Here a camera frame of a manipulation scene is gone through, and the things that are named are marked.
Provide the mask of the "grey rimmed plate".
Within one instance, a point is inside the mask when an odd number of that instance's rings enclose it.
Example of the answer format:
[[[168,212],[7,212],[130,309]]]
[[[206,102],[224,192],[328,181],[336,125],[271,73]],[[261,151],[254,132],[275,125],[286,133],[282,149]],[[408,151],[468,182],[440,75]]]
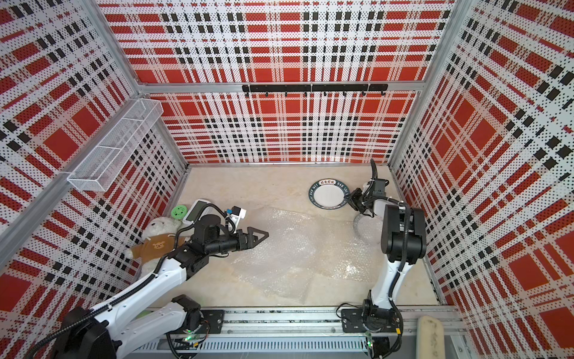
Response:
[[[326,178],[320,179],[311,185],[308,191],[308,198],[319,209],[336,210],[343,208],[347,204],[346,197],[350,193],[350,189],[343,182],[333,178]]]

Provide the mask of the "bubble wrap of orange plate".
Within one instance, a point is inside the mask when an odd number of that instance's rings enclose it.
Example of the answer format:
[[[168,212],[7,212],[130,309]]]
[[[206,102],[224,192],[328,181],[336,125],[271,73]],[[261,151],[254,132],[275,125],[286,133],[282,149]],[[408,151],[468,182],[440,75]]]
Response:
[[[359,302],[387,267],[379,245],[354,235],[353,221],[263,207],[245,225],[269,238],[233,255],[231,267],[267,296],[302,305]]]

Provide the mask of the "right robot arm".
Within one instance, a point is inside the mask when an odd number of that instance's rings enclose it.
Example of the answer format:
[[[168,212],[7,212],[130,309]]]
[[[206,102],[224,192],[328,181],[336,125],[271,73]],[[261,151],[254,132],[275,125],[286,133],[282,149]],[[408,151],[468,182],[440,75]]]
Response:
[[[387,196],[389,181],[373,176],[363,188],[355,189],[345,199],[360,215],[377,219],[382,224],[381,251],[387,268],[363,301],[365,325],[400,323],[396,298],[406,274],[427,252],[425,212]]]

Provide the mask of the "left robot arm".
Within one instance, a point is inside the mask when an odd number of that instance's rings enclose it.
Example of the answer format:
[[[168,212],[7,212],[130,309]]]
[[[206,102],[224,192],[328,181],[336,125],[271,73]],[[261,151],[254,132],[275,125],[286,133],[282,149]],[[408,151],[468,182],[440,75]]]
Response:
[[[49,343],[52,358],[124,358],[143,344],[184,324],[200,322],[200,305],[187,296],[175,298],[156,314],[139,315],[153,302],[192,278],[211,257],[257,247],[269,236],[253,227],[238,230],[230,219],[205,215],[190,225],[193,235],[161,257],[146,276],[89,310],[75,308],[61,328],[38,341],[27,353],[33,358]]]

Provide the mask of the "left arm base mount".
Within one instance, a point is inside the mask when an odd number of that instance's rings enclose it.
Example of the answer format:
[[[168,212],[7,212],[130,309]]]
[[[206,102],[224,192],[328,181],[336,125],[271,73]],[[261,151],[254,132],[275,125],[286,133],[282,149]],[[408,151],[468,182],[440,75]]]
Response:
[[[225,311],[223,310],[201,310],[197,326],[193,329],[193,334],[220,334],[224,324]]]

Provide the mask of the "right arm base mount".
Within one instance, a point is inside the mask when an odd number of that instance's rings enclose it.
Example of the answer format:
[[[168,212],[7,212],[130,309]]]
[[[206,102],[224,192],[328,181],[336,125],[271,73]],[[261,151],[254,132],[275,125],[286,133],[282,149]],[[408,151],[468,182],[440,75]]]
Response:
[[[364,315],[362,309],[341,309],[342,330],[345,333],[395,333],[399,330],[399,321],[395,312],[376,309],[374,314]]]

